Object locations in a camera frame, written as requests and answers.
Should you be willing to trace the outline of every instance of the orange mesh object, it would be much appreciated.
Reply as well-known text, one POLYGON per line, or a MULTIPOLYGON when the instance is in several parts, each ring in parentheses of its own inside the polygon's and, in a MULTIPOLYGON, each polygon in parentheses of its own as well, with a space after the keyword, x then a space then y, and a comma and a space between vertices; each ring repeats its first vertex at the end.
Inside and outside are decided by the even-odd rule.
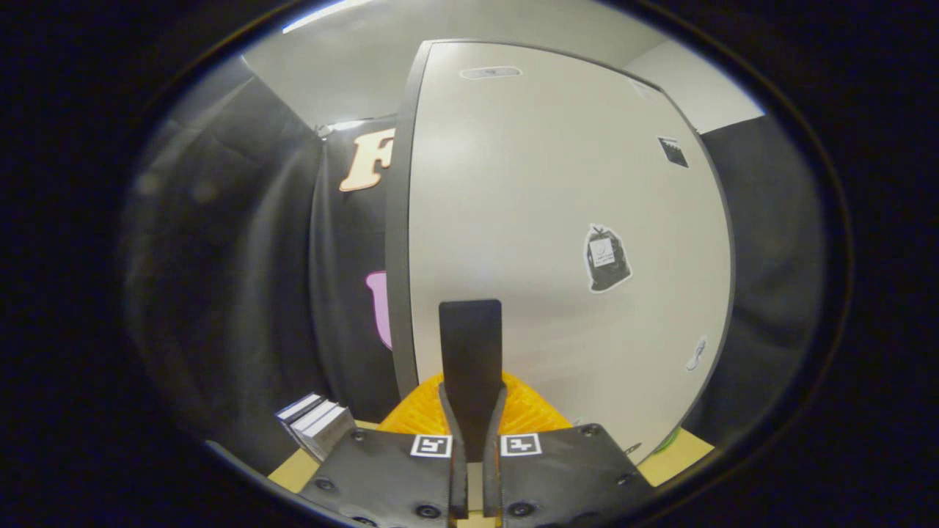
POLYGON ((418 385, 376 429, 404 434, 450 434, 447 417, 440 405, 438 387, 441 381, 443 374, 437 374, 418 385))
POLYGON ((519 378, 502 372, 502 382, 508 390, 499 434, 540 433, 571 427, 560 412, 519 378))
MULTIPOLYGON (((443 374, 437 374, 418 385, 378 424, 377 429, 406 434, 450 434, 438 392, 442 381, 443 374)), ((519 378, 502 372, 502 382, 507 394, 499 434, 544 432, 571 426, 551 404, 519 378)))

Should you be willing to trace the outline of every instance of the orange letter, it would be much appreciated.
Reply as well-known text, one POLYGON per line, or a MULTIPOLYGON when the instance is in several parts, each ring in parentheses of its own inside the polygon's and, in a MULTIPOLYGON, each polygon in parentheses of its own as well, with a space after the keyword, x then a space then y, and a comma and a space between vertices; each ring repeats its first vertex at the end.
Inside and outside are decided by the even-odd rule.
POLYGON ((348 176, 339 183, 339 190, 344 193, 378 185, 381 175, 375 171, 375 162, 381 162, 382 168, 386 169, 392 164, 394 129, 360 135, 354 143, 355 158, 349 167, 348 176))

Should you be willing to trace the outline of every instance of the stack of cards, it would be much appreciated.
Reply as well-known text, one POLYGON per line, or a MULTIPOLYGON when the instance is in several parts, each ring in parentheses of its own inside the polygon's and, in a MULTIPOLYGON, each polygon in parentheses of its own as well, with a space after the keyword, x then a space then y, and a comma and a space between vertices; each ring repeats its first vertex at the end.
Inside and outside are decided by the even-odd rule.
POLYGON ((300 447, 320 463, 343 435, 355 428, 349 409, 316 394, 277 412, 277 419, 300 447))

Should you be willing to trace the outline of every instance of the black sticker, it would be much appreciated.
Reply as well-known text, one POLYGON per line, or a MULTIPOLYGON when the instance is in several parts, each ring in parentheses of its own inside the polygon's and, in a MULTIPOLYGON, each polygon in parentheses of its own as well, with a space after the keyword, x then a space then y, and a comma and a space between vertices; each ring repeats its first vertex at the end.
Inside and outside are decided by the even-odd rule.
POLYGON ((632 275, 623 240, 604 225, 590 224, 584 244, 584 261, 593 293, 607 291, 632 275))
POLYGON ((676 165, 688 168, 688 161, 685 159, 681 146, 678 145, 678 140, 662 136, 657 137, 659 145, 662 146, 662 151, 665 152, 665 157, 676 165))

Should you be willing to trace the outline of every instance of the green object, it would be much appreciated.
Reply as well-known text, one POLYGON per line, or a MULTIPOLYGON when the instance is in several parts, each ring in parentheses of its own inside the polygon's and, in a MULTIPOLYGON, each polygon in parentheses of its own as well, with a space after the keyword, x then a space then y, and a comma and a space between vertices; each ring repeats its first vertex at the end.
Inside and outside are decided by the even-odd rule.
POLYGON ((666 438, 664 441, 662 441, 661 444, 658 445, 658 447, 656 447, 656 449, 652 452, 652 454, 655 455, 657 453, 661 453, 662 451, 665 451, 666 449, 668 449, 668 447, 675 442, 675 439, 678 438, 679 429, 680 427, 676 427, 675 430, 673 430, 671 434, 668 436, 668 438, 666 438))

